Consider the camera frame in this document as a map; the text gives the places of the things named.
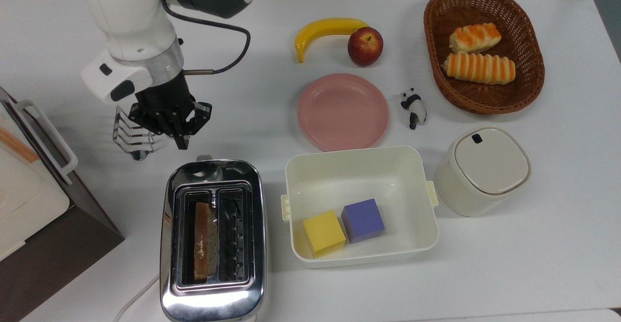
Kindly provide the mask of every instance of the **pastry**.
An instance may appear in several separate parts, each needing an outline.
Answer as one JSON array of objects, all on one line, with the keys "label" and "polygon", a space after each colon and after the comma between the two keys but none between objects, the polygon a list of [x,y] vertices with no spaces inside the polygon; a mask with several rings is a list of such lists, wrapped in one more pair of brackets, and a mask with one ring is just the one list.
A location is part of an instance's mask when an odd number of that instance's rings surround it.
[{"label": "pastry", "polygon": [[489,24],[468,25],[457,28],[448,37],[448,46],[453,53],[479,53],[494,47],[501,41],[496,26]]},{"label": "pastry", "polygon": [[449,54],[441,66],[448,76],[458,80],[505,85],[515,79],[514,62],[498,55]]}]

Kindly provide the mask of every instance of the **container handle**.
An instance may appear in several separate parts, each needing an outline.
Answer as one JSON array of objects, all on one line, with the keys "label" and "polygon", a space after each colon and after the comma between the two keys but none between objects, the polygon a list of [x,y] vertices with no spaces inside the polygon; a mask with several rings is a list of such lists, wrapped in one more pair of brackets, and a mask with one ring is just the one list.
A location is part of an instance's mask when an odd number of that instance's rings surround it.
[{"label": "container handle", "polygon": [[288,222],[291,220],[291,204],[289,204],[288,194],[280,196],[280,205],[282,206],[282,221]]},{"label": "container handle", "polygon": [[431,201],[431,205],[436,207],[438,205],[438,194],[435,193],[435,185],[433,185],[433,181],[427,182],[427,192],[429,193],[429,200]]},{"label": "container handle", "polygon": [[[67,145],[67,143],[63,139],[63,137],[60,136],[60,133],[58,132],[58,130],[56,130],[56,127],[54,127],[54,125],[51,123],[49,118],[47,118],[47,116],[45,116],[43,111],[35,103],[33,103],[30,100],[22,100],[22,101],[16,103],[15,105],[13,105],[13,107],[14,107],[15,111],[17,112],[17,115],[24,122],[25,127],[30,131],[31,135],[33,135],[34,139],[40,145],[40,147],[43,150],[44,154],[47,155],[47,158],[49,158],[49,161],[51,161],[52,165],[58,171],[60,176],[65,180],[66,183],[71,184],[71,180],[69,180],[69,173],[73,172],[73,170],[78,165],[78,158],[76,158],[76,155],[73,153],[73,150],[71,150],[69,145]],[[68,162],[65,163],[64,166],[62,166],[62,167],[60,166],[61,163],[59,161],[57,161],[51,155],[51,153],[49,152],[47,147],[44,145],[44,143],[38,137],[38,135],[35,132],[35,130],[31,127],[31,125],[25,119],[25,117],[22,114],[22,112],[26,112],[27,108],[32,108],[36,112],[36,114],[38,116],[37,117],[37,122],[39,122],[41,127],[49,135],[49,138],[54,143],[54,145],[56,145],[56,147],[61,151],[61,154],[64,156],[64,158],[67,159]]]}]

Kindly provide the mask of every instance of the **white appliance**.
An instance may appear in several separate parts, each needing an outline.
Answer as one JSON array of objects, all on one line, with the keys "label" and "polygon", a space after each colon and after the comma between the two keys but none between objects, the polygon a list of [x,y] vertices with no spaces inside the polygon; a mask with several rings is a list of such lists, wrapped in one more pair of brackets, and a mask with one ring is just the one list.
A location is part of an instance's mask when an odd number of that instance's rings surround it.
[{"label": "white appliance", "polygon": [[[55,159],[53,164],[66,175],[75,169],[78,160],[67,147],[49,119],[31,101],[13,105],[6,101],[0,105],[0,126],[29,148],[33,146],[25,138],[13,116],[22,118],[33,114],[42,122],[46,133],[66,149],[68,162],[61,167]],[[45,225],[63,214],[69,207],[69,198],[49,173],[43,161],[26,161],[7,145],[0,143],[0,260],[25,244],[25,240]]]},{"label": "white appliance", "polygon": [[452,143],[433,182],[455,213],[478,216],[521,190],[531,171],[528,155],[508,132],[484,126]]}]

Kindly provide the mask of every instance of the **brown basket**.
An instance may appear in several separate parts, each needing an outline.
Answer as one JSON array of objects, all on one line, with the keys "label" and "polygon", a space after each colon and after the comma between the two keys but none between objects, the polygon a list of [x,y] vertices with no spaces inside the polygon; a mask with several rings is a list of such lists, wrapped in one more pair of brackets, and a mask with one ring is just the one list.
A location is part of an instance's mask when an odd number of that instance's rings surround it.
[{"label": "brown basket", "polygon": [[[494,22],[503,37],[482,54],[515,62],[515,80],[484,85],[446,76],[440,65],[451,50],[448,37],[456,28]],[[430,0],[425,8],[425,35],[433,77],[444,98],[462,110],[479,114],[516,112],[541,92],[545,68],[530,19],[514,0]]]}]

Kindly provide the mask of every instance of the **metal toast rack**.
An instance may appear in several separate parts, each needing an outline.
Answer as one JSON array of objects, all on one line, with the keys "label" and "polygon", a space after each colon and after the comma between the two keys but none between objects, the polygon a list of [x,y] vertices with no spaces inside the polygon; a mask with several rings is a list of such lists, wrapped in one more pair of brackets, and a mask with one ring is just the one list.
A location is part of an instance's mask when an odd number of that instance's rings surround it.
[{"label": "metal toast rack", "polygon": [[123,109],[117,105],[114,115],[113,141],[136,161],[142,161],[154,151],[153,134],[130,121]]}]

